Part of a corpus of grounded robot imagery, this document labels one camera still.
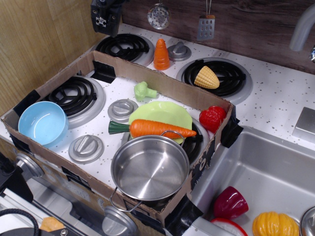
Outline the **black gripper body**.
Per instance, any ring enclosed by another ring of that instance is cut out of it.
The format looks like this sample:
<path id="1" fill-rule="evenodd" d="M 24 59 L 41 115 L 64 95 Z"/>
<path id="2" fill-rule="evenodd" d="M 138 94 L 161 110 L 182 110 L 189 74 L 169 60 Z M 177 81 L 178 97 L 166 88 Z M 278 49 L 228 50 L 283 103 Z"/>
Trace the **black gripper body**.
<path id="1" fill-rule="evenodd" d="M 118 8 L 122 6 L 126 0 L 93 0 L 91 3 L 91 9 L 110 9 Z"/>

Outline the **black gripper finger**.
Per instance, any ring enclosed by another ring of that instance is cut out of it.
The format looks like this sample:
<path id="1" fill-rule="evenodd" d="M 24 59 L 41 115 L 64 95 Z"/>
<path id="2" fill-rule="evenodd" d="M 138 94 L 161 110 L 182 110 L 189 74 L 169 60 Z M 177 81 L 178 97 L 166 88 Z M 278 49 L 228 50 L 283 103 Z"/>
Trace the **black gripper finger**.
<path id="1" fill-rule="evenodd" d="M 121 21 L 121 7 L 109 8 L 106 11 L 106 27 L 105 34 L 111 37 L 116 37 L 119 31 L 119 25 Z"/>
<path id="2" fill-rule="evenodd" d="M 97 9 L 91 10 L 91 20 L 94 31 L 103 33 L 103 30 L 106 27 L 106 21 L 99 15 L 99 11 Z"/>

